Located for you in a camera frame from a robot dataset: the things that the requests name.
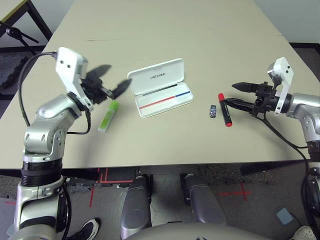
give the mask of small metal object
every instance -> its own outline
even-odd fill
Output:
[[[216,105],[211,105],[210,107],[210,112],[209,112],[209,116],[210,118],[215,118],[217,114],[217,107]]]

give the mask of beige tabletop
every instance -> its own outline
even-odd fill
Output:
[[[71,48],[112,69],[102,77],[114,88],[132,70],[184,59],[192,103],[141,118],[130,89],[118,98],[119,109],[106,133],[98,125],[110,101],[96,105],[87,135],[68,135],[63,166],[94,168],[196,163],[297,160],[300,156],[250,114],[230,108],[225,127],[218,93],[255,100],[239,92],[238,82],[271,80],[270,63],[285,56],[294,70],[291,93],[318,95],[316,77],[252,0],[76,0],[45,51]],[[51,57],[41,57],[23,83],[23,100],[32,121],[37,108],[65,93]],[[210,105],[217,117],[209,117]],[[268,117],[290,141],[303,146],[300,123],[285,115]],[[85,117],[71,131],[83,132]],[[22,166],[26,125],[17,95],[0,120],[2,169]]]

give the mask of green highlighter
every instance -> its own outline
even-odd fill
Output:
[[[99,127],[98,127],[98,131],[99,132],[106,132],[112,118],[114,117],[117,109],[118,109],[119,103],[117,101],[112,100],[112,102],[109,105],[108,111],[106,111]]]

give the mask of black shoe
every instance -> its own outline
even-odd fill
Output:
[[[67,238],[67,240],[93,240],[99,231],[100,220],[93,218],[87,221],[79,231]]]

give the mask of person's foot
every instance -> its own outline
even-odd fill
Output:
[[[67,240],[93,240],[98,234],[100,219],[93,218],[87,221],[79,231],[67,238]]]
[[[297,231],[290,240],[316,240],[316,236],[312,232],[311,227],[302,226]]]

